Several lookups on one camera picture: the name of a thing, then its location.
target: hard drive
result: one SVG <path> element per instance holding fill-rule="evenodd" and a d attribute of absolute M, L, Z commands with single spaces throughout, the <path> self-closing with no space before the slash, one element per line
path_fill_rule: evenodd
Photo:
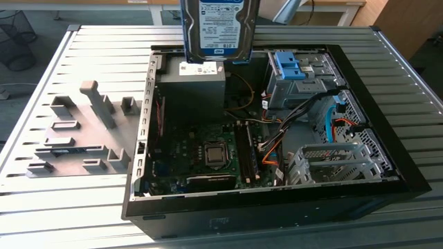
<path fill-rule="evenodd" d="M 189 63 L 248 62 L 259 0 L 181 0 Z"/>

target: desk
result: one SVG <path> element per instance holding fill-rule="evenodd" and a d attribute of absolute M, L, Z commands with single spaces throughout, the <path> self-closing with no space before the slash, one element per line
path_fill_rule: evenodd
<path fill-rule="evenodd" d="M 349 26 L 359 8 L 364 6 L 365 0 L 315 0 L 315 12 L 341 12 L 341 18 L 337 26 Z M 311 12 L 312 3 L 308 1 L 299 7 L 299 12 Z M 152 0 L 149 5 L 153 25 L 163 25 L 161 11 L 180 10 L 179 0 Z"/>
<path fill-rule="evenodd" d="M 337 26 L 349 26 L 365 0 L 315 0 L 316 12 L 341 12 Z M 161 11 L 180 10 L 179 0 L 0 0 L 0 9 L 20 10 L 149 10 L 153 25 L 163 25 Z M 311 12 L 311 1 L 300 6 Z"/>
<path fill-rule="evenodd" d="M 0 248 L 36 248 L 41 243 L 49 244 L 42 248 L 196 243 L 212 243 L 204 248 L 213 249 L 443 247 L 443 105 L 384 36 L 365 27 L 259 26 L 253 43 L 341 45 L 432 191 L 345 223 L 152 241 L 120 219 L 125 174 L 24 176 L 38 146 L 33 142 L 42 140 L 53 119 L 47 106 L 53 96 L 69 94 L 79 79 L 93 77 L 107 82 L 99 91 L 109 98 L 131 94 L 141 99 L 151 46 L 183 44 L 177 26 L 83 26 L 65 33 L 0 154 Z M 85 65 L 93 76 L 81 70 Z"/>

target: wastebasket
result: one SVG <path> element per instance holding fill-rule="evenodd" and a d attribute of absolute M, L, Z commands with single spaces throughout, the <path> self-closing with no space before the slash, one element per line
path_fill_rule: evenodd
<path fill-rule="evenodd" d="M 0 25 L 13 26 L 26 43 L 36 40 L 33 28 L 21 10 L 0 10 Z"/>
<path fill-rule="evenodd" d="M 12 71 L 34 65 L 34 56 L 14 26 L 0 24 L 0 62 Z"/>

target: ram slot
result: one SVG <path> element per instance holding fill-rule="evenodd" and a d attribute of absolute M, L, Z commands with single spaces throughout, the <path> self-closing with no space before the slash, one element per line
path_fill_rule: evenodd
<path fill-rule="evenodd" d="M 248 138 L 248 129 L 244 123 L 237 122 L 233 127 L 236 154 L 240 166 L 241 181 L 251 183 L 255 180 L 253 163 L 251 157 L 251 147 Z"/>

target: connector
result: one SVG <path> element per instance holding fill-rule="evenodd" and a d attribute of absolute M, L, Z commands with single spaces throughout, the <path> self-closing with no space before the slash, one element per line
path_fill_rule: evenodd
<path fill-rule="evenodd" d="M 259 152 L 264 152 L 263 144 L 264 144 L 264 143 L 259 143 L 257 146 L 256 146 Z"/>
<path fill-rule="evenodd" d="M 333 120 L 332 120 L 332 125 L 333 125 L 335 127 L 343 127 L 343 126 L 345 125 L 345 122 L 344 122 L 343 120 L 336 120 L 336 119 L 333 119 Z"/>
<path fill-rule="evenodd" d="M 349 132 L 351 133 L 363 132 L 364 129 L 365 129 L 365 126 L 357 124 L 357 125 L 349 127 Z"/>
<path fill-rule="evenodd" d="M 365 129 L 365 126 L 356 124 L 348 128 L 348 130 L 344 132 L 347 135 L 351 135 L 351 137 L 355 136 L 355 133 L 363 132 Z"/>
<path fill-rule="evenodd" d="M 345 104 L 336 103 L 335 104 L 335 111 L 337 113 L 345 113 Z"/>

